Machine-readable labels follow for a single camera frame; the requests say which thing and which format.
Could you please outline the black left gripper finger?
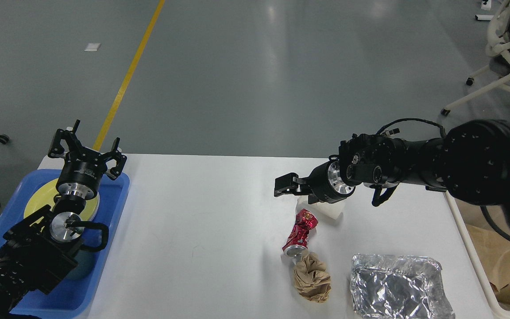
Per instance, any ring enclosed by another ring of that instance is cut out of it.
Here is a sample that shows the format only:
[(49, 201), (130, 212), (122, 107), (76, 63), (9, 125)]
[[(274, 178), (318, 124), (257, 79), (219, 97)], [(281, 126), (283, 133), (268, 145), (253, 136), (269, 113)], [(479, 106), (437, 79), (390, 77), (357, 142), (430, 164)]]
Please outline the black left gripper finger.
[[(116, 137), (112, 143), (111, 150), (102, 154), (102, 163), (106, 167), (104, 173), (110, 180), (119, 178), (126, 164), (127, 157), (122, 154), (119, 148), (120, 141), (121, 139)], [(108, 169), (107, 163), (110, 161), (114, 161), (115, 165)]]
[(76, 119), (71, 129), (57, 129), (51, 139), (49, 158), (63, 158), (66, 162), (81, 162), (84, 159), (83, 145), (76, 136), (80, 120)]

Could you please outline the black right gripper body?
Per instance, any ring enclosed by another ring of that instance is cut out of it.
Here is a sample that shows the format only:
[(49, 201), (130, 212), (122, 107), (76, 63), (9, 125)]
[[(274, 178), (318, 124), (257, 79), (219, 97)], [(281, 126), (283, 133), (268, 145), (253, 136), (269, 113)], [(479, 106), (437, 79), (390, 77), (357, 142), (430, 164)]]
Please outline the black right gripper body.
[(355, 192), (354, 186), (342, 180), (339, 161), (328, 161), (314, 168), (309, 175), (309, 183), (314, 195), (328, 203), (345, 200)]

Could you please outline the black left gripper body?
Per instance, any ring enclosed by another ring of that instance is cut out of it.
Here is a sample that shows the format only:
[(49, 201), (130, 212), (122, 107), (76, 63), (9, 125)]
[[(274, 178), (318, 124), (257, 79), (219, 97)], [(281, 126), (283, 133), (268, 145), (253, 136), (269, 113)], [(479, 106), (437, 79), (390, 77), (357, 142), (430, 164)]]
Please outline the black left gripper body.
[(79, 196), (84, 200), (97, 197), (107, 169), (106, 161), (100, 156), (100, 153), (67, 153), (55, 186), (58, 193)]

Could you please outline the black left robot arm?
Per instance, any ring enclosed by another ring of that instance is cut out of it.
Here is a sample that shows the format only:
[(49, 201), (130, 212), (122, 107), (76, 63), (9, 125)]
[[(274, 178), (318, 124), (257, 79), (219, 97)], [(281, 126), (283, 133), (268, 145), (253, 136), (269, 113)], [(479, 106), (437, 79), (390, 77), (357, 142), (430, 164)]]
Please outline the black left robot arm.
[(77, 138), (80, 121), (71, 129), (57, 129), (49, 158), (62, 158), (63, 168), (55, 184), (55, 203), (43, 205), (3, 234), (0, 247), (0, 319), (24, 319), (12, 310), (25, 295), (51, 293), (78, 265), (80, 252), (105, 250), (110, 228), (85, 220), (81, 214), (98, 196), (103, 176), (116, 180), (127, 157), (116, 138), (110, 151), (100, 153)]

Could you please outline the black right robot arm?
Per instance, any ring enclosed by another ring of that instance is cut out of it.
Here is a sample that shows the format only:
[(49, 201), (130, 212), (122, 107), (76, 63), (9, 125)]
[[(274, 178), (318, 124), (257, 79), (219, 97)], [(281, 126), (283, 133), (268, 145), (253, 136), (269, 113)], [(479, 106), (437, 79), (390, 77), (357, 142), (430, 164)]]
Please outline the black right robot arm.
[(510, 229), (510, 122), (479, 119), (449, 132), (437, 127), (440, 137), (420, 141), (394, 138), (388, 125), (373, 135), (353, 134), (309, 176), (277, 177), (274, 196), (335, 203), (364, 184), (374, 189), (372, 205), (380, 206), (399, 184), (418, 184), (474, 206), (500, 206)]

